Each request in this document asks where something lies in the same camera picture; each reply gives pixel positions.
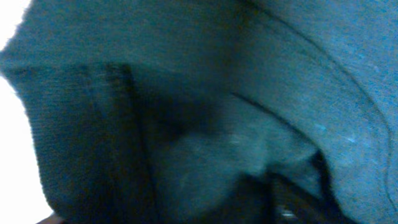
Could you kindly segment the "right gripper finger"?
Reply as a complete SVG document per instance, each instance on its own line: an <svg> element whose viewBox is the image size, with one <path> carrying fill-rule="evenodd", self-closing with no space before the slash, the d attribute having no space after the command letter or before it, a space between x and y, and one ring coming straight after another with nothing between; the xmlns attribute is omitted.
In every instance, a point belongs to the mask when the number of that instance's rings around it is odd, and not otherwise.
<svg viewBox="0 0 398 224"><path fill-rule="evenodd" d="M269 200L271 224L354 224L339 210L279 174L269 174Z"/></svg>

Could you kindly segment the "black t-shirt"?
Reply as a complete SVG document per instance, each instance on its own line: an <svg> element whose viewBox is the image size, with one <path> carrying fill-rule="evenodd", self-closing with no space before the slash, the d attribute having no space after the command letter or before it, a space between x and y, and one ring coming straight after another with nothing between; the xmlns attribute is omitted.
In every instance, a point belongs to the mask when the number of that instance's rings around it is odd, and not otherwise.
<svg viewBox="0 0 398 224"><path fill-rule="evenodd" d="M396 1L32 1L1 71L70 223L397 222Z"/></svg>

